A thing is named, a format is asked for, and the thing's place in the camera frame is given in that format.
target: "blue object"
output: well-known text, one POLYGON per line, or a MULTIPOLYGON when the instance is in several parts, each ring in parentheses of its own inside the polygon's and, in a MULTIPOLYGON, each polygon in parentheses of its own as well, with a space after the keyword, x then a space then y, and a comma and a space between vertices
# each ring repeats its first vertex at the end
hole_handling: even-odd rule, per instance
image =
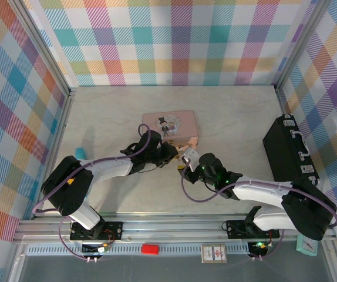
POLYGON ((75 158, 77 160, 86 160, 86 153, 83 147, 76 148, 75 158))
POLYGON ((305 237, 303 234, 299 234, 296 241, 296 250, 307 256, 313 257, 317 256, 317 245, 318 242, 316 240, 312 240, 305 237))

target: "wire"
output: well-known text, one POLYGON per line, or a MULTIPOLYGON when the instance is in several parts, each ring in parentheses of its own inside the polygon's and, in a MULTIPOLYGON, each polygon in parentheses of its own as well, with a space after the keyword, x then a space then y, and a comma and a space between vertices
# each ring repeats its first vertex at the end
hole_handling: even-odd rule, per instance
POLYGON ((70 252, 72 255, 74 255, 75 257, 77 257, 77 258, 79 258, 79 259, 81 259, 81 260, 86 260, 86 261, 87 261, 87 258, 85 258, 85 257, 83 257, 83 256, 80 256, 79 254, 76 254, 76 253, 75 253, 74 251, 72 251, 72 250, 67 246, 67 244, 64 242, 64 239, 63 239, 63 237, 62 237, 62 235, 61 235, 61 233, 60 233, 60 228, 62 227, 62 225, 63 225, 63 223, 64 223, 64 221, 65 221, 66 219, 71 220, 71 218, 70 218, 69 216, 66 216, 66 217, 64 217, 64 218, 62 219, 62 221, 59 223, 59 227, 58 227, 58 235, 59 235, 60 242, 62 242, 64 248, 66 248, 67 251, 70 252))
POLYGON ((152 170, 154 170, 154 169, 149 169, 149 170, 145 170, 145 171, 143 171, 143 172, 138 172, 138 173, 144 173, 144 172, 151 172, 152 170))
MULTIPOLYGON (((222 228, 222 230, 223 231, 226 231, 227 232, 227 230, 225 229, 225 228, 223 228, 223 224, 227 224, 227 222, 225 221, 224 223, 222 223, 222 225, 221 225, 221 228, 222 228)), ((248 232, 246 232, 246 231, 241 231, 240 229, 237 229, 234 225, 232 225, 231 223, 229 223, 229 225, 233 228, 233 229, 235 229, 237 232, 240 232, 240 233, 244 233, 244 234, 248 234, 248 232)))
POLYGON ((222 228, 223 231, 227 232, 227 230, 225 228, 223 228, 223 224, 225 224, 225 223, 226 223, 226 221, 224 223, 222 223, 221 228, 222 228))
POLYGON ((204 200, 197 200, 197 199, 194 199, 192 198, 190 195, 188 195, 187 191, 186 191, 186 188, 184 187, 184 176, 185 176, 185 173, 186 173, 186 170, 188 168, 188 166, 190 165, 191 163, 191 160, 188 159, 188 162, 186 164, 186 166, 184 167, 183 169, 183 172, 181 173, 181 179, 180 179, 180 184, 181 184, 181 189, 183 190, 184 194, 188 197, 188 199, 190 199, 191 201, 193 202, 196 202, 196 203, 205 203, 205 202, 208 202, 212 199, 214 199, 215 197, 217 197, 219 194, 221 194, 224 190, 230 188, 230 187, 239 187, 239 186, 243 186, 243 185, 259 185, 261 187, 264 187, 264 188, 278 188, 278 189, 284 189, 284 190, 288 190, 288 191, 292 191, 292 192, 295 192, 295 193, 298 193, 298 194, 301 194, 307 198, 309 198, 310 200, 313 200, 315 201, 316 203, 320 204, 321 206, 323 206, 324 208, 327 209, 328 212, 330 212, 333 217, 335 218, 335 222, 334 224, 331 224, 329 225, 330 228, 334 228, 337 226, 337 213, 336 211, 334 211, 331 207, 329 207, 327 204, 325 204, 323 201, 320 201, 319 199, 317 199, 316 197, 313 197, 312 195, 308 194, 308 193, 305 193, 303 191, 300 191, 296 188, 292 188, 292 187, 288 187, 288 186, 282 186, 282 185, 277 185, 277 184, 271 184, 271 183, 265 183, 265 182, 260 182, 260 181, 240 181, 238 183, 231 183, 225 187, 223 187, 222 189, 220 189, 216 194, 210 196, 209 198, 206 198, 204 200))
POLYGON ((212 188, 210 188, 210 187, 208 186, 208 184, 206 183, 205 179, 204 179, 204 184, 205 184, 205 187, 206 187, 208 190, 210 190, 210 191, 212 191, 212 192, 214 192, 214 193, 217 192, 217 191, 213 190, 212 188))
POLYGON ((115 242, 115 234, 114 234, 114 231, 112 231, 112 230, 110 230, 110 229, 106 229, 104 232, 111 232, 111 234, 112 234, 112 242, 109 242, 110 244, 112 244, 112 243, 114 243, 115 242))
POLYGON ((267 254, 264 256, 264 258, 265 258, 265 257, 271 256, 272 253, 274 253, 276 250, 279 249, 279 247, 280 247, 281 244, 282 244, 282 241, 283 241, 284 237, 285 237, 285 230, 282 230, 282 233, 281 233, 281 236, 280 236, 280 238, 279 238, 279 241, 278 241, 277 245, 275 246, 275 248, 274 248, 272 251, 270 251, 269 253, 267 253, 267 254))
POLYGON ((273 237, 273 234, 272 234, 272 231, 269 230, 269 243, 268 244, 272 244, 273 241, 272 241, 272 237, 273 237))
POLYGON ((41 201, 39 201, 35 207, 33 208, 33 213, 34 214, 37 214, 37 213, 46 213, 46 212, 52 212, 52 211, 57 211, 56 209, 46 209, 46 210, 37 210, 38 207, 43 204, 48 198, 50 198, 52 195, 54 195, 60 188, 62 188, 64 186, 65 183, 67 183, 67 181, 71 178, 73 178, 77 173, 79 173, 81 170, 87 168, 88 166, 92 166, 92 165, 95 165, 96 163, 100 163, 100 162, 106 162, 106 161, 110 161, 110 160, 122 160, 122 159, 129 159, 131 157, 134 157, 134 156, 137 156, 139 153, 141 153, 143 150, 146 149, 147 145, 149 144, 149 141, 150 141, 150 136, 151 136, 151 132, 150 132, 150 128, 148 127, 148 125, 146 125, 145 123, 142 123, 139 125, 139 128, 138 128, 138 132, 139 132, 139 135, 141 135, 140 133, 140 128, 142 126, 145 126, 147 128, 147 131, 148 131, 148 138, 147 138, 147 141, 145 143, 145 145, 139 150, 137 151, 136 153, 133 153, 131 155, 128 155, 128 156, 119 156, 119 157, 104 157, 104 158, 101 158, 101 159, 97 159, 97 160, 94 160, 92 162, 89 162, 87 164, 84 164, 83 166, 77 168, 76 170, 74 170, 66 179, 64 179, 59 185, 57 185, 50 193, 48 193, 45 197, 43 197, 43 199, 41 201))

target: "suitcase handle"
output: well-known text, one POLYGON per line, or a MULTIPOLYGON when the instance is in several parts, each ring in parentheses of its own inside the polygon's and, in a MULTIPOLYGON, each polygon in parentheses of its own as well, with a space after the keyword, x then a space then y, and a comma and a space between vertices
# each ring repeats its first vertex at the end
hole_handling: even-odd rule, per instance
POLYGON ((309 148, 304 141, 303 134, 300 131, 294 131, 292 129, 290 130, 290 133, 291 133, 292 138, 296 138, 296 134, 300 135, 300 137, 302 138, 304 148, 306 149, 307 152, 303 153, 299 151, 298 154, 299 154, 300 160, 303 161, 305 157, 309 157, 309 148))

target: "teal alarm clock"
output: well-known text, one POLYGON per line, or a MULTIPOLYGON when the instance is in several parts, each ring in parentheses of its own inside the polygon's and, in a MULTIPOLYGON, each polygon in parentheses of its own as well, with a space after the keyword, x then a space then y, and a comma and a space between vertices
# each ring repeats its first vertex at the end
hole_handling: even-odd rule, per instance
POLYGON ((318 241, 305 237, 303 234, 299 234, 296 240, 296 250, 300 251, 307 256, 317 256, 318 241))

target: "plaid wallpaper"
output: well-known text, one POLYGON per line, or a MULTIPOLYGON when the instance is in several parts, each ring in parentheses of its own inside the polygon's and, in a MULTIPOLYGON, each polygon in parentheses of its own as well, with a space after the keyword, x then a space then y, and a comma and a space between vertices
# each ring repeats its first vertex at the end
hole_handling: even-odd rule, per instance
POLYGON ((0 280, 46 163, 64 100, 7 0, 0 0, 0 280))
POLYGON ((323 190, 337 204, 336 0, 316 28, 281 96, 306 138, 323 190))
POLYGON ((307 7, 307 10, 305 11, 305 14, 299 24, 298 29, 296 30, 294 36, 292 37, 290 44, 285 52, 285 56, 283 57, 281 63, 279 64, 278 70, 274 76, 274 80, 272 82, 272 84, 276 84, 278 82, 279 77, 281 76, 281 72, 287 62, 287 59, 291 56, 292 51, 294 50, 294 47, 296 45, 296 42, 298 41, 298 38, 300 37, 303 28, 305 26, 305 24, 308 22, 308 20, 310 19, 312 12, 314 11, 316 4, 318 3, 318 0, 311 0, 311 3, 309 4, 309 6, 307 7))
MULTIPOLYGON (((29 1, 26 6, 67 75, 48 27, 29 1)), ((299 25, 297 12, 308 0, 39 2, 80 86, 266 85, 285 52, 291 53, 316 0, 301 15, 296 34, 290 28, 295 20, 299 25)))

